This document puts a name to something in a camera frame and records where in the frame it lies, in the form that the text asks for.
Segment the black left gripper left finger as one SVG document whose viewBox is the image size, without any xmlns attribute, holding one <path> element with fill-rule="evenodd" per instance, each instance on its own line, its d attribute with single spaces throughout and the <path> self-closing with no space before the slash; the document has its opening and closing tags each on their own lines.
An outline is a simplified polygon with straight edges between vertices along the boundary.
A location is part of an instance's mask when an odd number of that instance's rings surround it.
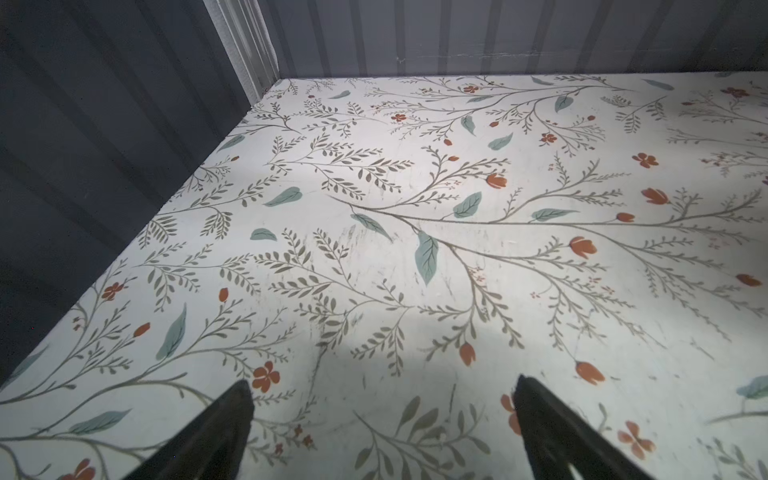
<svg viewBox="0 0 768 480">
<path fill-rule="evenodd" d="M 239 380 L 127 477 L 235 479 L 253 414 L 249 384 Z"/>
</svg>

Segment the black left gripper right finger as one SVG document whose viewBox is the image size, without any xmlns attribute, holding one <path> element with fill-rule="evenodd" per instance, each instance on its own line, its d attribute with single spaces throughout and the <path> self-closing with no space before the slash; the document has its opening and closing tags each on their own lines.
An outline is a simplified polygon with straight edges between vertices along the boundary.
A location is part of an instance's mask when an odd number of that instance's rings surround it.
<svg viewBox="0 0 768 480">
<path fill-rule="evenodd" d="M 651 480 L 537 379 L 518 377 L 513 406 L 536 479 Z"/>
</svg>

